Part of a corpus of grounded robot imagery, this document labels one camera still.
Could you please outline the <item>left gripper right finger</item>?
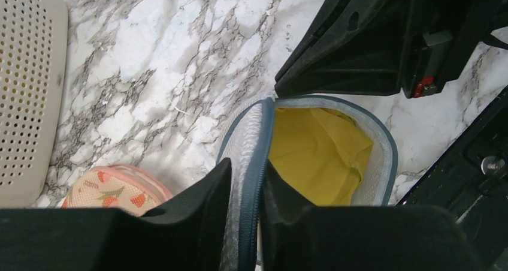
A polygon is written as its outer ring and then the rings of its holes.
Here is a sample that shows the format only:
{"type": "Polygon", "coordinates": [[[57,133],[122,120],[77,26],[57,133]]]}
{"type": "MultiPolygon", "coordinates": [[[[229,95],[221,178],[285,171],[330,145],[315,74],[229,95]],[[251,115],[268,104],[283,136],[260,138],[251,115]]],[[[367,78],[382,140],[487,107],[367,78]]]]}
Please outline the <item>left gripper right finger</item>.
{"type": "Polygon", "coordinates": [[[260,212],[263,270],[481,270],[434,206],[319,207],[269,164],[260,212]]]}

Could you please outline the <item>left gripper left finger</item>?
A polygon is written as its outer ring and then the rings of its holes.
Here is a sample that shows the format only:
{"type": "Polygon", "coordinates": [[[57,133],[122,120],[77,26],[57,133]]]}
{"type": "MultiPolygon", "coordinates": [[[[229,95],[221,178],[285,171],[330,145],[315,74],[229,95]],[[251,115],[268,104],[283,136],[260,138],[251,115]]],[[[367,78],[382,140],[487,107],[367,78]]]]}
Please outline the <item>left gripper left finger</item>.
{"type": "Polygon", "coordinates": [[[2,270],[219,270],[229,158],[141,217],[116,208],[2,209],[2,270]]]}

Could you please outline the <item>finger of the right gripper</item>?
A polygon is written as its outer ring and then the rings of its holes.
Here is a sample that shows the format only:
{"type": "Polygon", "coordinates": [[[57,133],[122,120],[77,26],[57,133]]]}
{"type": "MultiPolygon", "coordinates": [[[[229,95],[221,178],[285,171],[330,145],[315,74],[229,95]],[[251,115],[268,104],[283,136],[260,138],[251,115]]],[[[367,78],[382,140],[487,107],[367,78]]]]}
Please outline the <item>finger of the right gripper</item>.
{"type": "Polygon", "coordinates": [[[324,0],[275,77],[279,97],[401,90],[407,0],[324,0]]]}

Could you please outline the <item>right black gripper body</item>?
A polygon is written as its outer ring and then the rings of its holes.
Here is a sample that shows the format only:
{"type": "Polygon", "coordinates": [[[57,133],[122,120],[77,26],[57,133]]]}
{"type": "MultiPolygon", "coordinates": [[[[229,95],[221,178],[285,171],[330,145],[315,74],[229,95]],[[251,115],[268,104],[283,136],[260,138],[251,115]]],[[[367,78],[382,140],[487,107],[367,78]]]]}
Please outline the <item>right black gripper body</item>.
{"type": "Polygon", "coordinates": [[[410,0],[401,57],[407,98],[434,95],[458,79],[478,43],[507,49],[492,34],[507,26],[507,0],[410,0]]]}

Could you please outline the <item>yellow bra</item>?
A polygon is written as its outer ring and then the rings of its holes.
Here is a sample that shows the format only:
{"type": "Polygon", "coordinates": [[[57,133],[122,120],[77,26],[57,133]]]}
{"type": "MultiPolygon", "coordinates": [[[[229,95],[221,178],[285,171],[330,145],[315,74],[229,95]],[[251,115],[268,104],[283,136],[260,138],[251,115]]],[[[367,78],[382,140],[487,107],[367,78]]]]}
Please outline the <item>yellow bra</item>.
{"type": "Polygon", "coordinates": [[[318,206],[346,206],[362,183],[373,141],[346,114],[277,108],[269,160],[279,176],[318,206]]]}

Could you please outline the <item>white mesh cylindrical laundry bag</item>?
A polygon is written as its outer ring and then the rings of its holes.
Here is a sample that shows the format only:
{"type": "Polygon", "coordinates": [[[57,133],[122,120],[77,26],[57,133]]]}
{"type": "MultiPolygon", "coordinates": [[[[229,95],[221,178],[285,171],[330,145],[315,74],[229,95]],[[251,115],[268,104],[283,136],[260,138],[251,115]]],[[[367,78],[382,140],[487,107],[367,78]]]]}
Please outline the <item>white mesh cylindrical laundry bag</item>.
{"type": "Polygon", "coordinates": [[[325,95],[259,100],[236,112],[217,156],[229,158],[232,164],[221,270],[253,270],[256,266],[262,185],[270,162],[277,108],[325,108],[351,117],[374,146],[362,183],[349,205],[384,206],[389,202],[398,151],[391,133],[375,115],[352,102],[325,95]]]}

